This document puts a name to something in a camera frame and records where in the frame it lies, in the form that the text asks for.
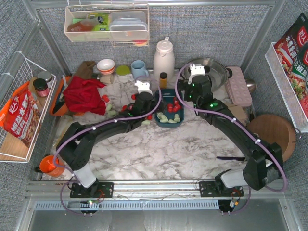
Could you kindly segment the teal storage basket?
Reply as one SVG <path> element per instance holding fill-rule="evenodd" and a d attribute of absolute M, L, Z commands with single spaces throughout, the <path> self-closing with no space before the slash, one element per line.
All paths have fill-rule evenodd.
<path fill-rule="evenodd" d="M 159 127 L 162 127 L 162 128 L 177 128 L 184 121 L 183 105 L 180 102 L 180 106 L 181 106 L 180 110 L 178 110 L 177 112 L 172 112 L 172 113 L 168 112 L 167 105 L 169 103 L 172 103 L 174 105 L 174 97 L 177 97 L 177 95 L 176 95 L 174 89 L 162 89 L 161 92 L 162 92 L 162 102 L 161 102 L 160 107 L 159 107 L 159 112 L 157 112 L 157 113 L 160 113 L 160 112 L 163 113 L 168 118 L 168 120 L 170 120 L 170 119 L 174 120 L 174 115 L 178 114 L 180 116 L 181 121 L 179 123 L 175 123 L 175 124 L 160 123 L 160 119 L 157 118 L 157 113 L 154 115 L 154 119 L 155 119 L 155 121 L 156 121 L 156 123 Z M 179 93 L 179 94 L 180 94 L 180 96 L 177 97 L 177 98 L 182 99 L 182 94 L 181 93 Z"/>

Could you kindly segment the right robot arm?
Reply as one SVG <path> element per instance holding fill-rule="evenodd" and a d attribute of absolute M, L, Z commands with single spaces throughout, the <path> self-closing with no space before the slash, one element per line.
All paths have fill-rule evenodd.
<path fill-rule="evenodd" d="M 188 79 L 181 79 L 185 68 L 190 70 Z M 270 189 L 269 184 L 276 179 L 283 179 L 281 192 L 287 188 L 287 179 L 283 171 L 282 148 L 269 144 L 250 132 L 228 107 L 220 100 L 213 98 L 212 80 L 205 68 L 198 64 L 188 63 L 183 66 L 176 79 L 175 93 L 184 93 L 179 101 L 195 111 L 196 115 L 206 120 L 223 132 L 244 154 L 246 165 L 240 169 L 227 170 L 216 176 L 216 182 L 225 188 L 249 186 L 254 190 Z"/>

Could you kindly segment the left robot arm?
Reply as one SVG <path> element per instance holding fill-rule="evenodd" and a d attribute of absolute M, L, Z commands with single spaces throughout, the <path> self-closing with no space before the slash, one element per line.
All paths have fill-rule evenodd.
<path fill-rule="evenodd" d="M 145 82 L 136 81 L 138 94 L 135 102 L 115 117 L 89 125 L 78 122 L 71 124 L 58 143 L 59 155 L 70 167 L 76 182 L 71 182 L 70 198 L 111 198 L 113 184 L 99 182 L 89 166 L 89 159 L 95 144 L 114 135 L 128 133 L 138 128 L 154 113 L 162 100 L 161 90 L 152 93 Z"/>

